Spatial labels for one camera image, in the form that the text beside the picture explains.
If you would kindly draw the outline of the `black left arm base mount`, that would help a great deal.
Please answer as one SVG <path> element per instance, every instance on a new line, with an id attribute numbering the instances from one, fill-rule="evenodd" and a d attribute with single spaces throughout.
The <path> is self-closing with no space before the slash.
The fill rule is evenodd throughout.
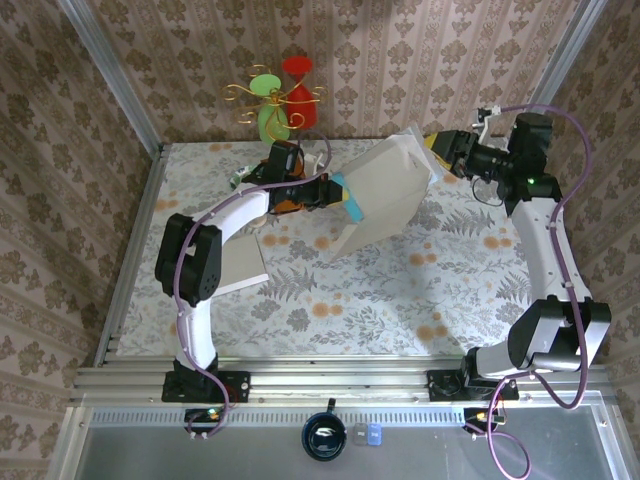
<path id="1" fill-rule="evenodd" d="M 247 403 L 250 376 L 248 372 L 220 371 L 217 379 L 227 391 L 231 403 Z M 211 378 L 199 372 L 167 372 L 162 387 L 161 400 L 165 403 L 223 403 L 221 388 Z"/>

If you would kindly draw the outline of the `aluminium frame post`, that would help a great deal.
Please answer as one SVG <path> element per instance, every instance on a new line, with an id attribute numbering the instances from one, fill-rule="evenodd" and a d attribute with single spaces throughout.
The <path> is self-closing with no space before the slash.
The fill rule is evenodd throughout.
<path id="1" fill-rule="evenodd" d="M 524 44 L 515 85 L 503 106 L 551 104 L 599 20 L 607 0 L 545 0 L 542 20 Z"/>
<path id="2" fill-rule="evenodd" d="M 156 159 L 161 153 L 163 142 L 140 96 L 129 81 L 124 63 L 118 58 L 105 29 L 86 0 L 58 2 L 123 110 L 138 140 L 151 158 Z"/>

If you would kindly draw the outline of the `green plastic goblet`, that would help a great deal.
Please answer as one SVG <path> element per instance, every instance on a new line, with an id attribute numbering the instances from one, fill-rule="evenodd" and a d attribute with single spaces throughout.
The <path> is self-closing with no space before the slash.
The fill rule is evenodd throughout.
<path id="1" fill-rule="evenodd" d="M 272 145 L 276 140 L 287 141 L 290 137 L 286 112 L 281 101 L 282 82 L 273 74 L 260 74 L 250 84 L 251 93 L 261 100 L 258 110 L 258 130 L 260 140 Z"/>

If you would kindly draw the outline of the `blue paper box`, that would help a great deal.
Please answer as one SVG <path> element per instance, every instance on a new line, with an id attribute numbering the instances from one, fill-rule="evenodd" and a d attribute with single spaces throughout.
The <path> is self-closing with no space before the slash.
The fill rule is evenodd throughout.
<path id="1" fill-rule="evenodd" d="M 332 258 L 401 233 L 428 187 L 444 173 L 419 127 L 412 123 L 332 174 L 331 179 L 348 194 L 344 208 L 350 217 L 332 247 Z"/>

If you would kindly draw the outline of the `floral tablecloth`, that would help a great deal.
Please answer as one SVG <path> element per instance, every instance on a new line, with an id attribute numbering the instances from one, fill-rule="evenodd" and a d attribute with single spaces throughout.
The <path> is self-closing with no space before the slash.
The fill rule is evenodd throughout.
<path id="1" fill-rule="evenodd" d="M 232 176 L 267 156 L 259 142 L 173 144 L 150 207 L 147 237 L 122 322 L 121 356 L 178 350 L 175 302 L 154 267 L 169 217 L 200 217 L 228 196 Z M 518 219 L 491 186 L 446 176 L 403 231 L 347 255 L 338 206 L 269 216 L 247 227 L 267 280 L 212 303 L 223 356 L 438 355 L 491 346 L 538 295 L 529 235 L 545 213 Z"/>

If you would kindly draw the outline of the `dark blue mug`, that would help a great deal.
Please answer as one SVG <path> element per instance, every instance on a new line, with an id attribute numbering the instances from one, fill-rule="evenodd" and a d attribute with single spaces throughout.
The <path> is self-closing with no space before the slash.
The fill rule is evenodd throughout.
<path id="1" fill-rule="evenodd" d="M 335 460 L 347 444 L 347 429 L 336 415 L 336 399 L 328 400 L 324 412 L 312 415 L 304 424 L 301 443 L 309 457 L 320 462 Z"/>

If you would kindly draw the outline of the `red plastic goblet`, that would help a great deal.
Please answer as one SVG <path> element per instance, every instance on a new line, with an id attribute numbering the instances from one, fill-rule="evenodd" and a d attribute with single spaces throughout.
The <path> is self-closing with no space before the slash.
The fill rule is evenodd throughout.
<path id="1" fill-rule="evenodd" d="M 317 98 L 304 84 L 312 66 L 312 61 L 305 56 L 291 56 L 282 63 L 283 71 L 294 80 L 285 101 L 288 126 L 294 130 L 309 130 L 317 123 Z"/>

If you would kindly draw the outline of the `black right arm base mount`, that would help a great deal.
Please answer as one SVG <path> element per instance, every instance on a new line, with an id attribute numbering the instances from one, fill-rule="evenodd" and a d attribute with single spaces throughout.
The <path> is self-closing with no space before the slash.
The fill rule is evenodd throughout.
<path id="1" fill-rule="evenodd" d="M 497 380 L 468 380 L 454 369 L 428 370 L 426 380 L 431 402 L 488 401 L 498 385 Z"/>

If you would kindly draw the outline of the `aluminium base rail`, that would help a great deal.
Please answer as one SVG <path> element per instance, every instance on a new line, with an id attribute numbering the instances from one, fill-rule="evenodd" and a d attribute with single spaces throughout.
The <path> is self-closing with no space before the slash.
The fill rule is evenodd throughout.
<path id="1" fill-rule="evenodd" d="M 329 355 L 222 357 L 222 370 L 251 374 L 250 406 L 317 406 L 333 397 L 345 406 L 411 406 L 429 401 L 427 372 L 456 369 L 457 356 Z M 170 357 L 109 355 L 78 370 L 72 405 L 158 406 Z"/>

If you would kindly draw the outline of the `white cardboard sheet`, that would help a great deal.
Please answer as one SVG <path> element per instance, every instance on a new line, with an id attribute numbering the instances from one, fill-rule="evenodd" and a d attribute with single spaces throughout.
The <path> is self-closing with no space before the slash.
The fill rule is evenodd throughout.
<path id="1" fill-rule="evenodd" d="M 222 249 L 221 280 L 214 297 L 269 280 L 259 243 L 254 235 L 227 241 Z"/>

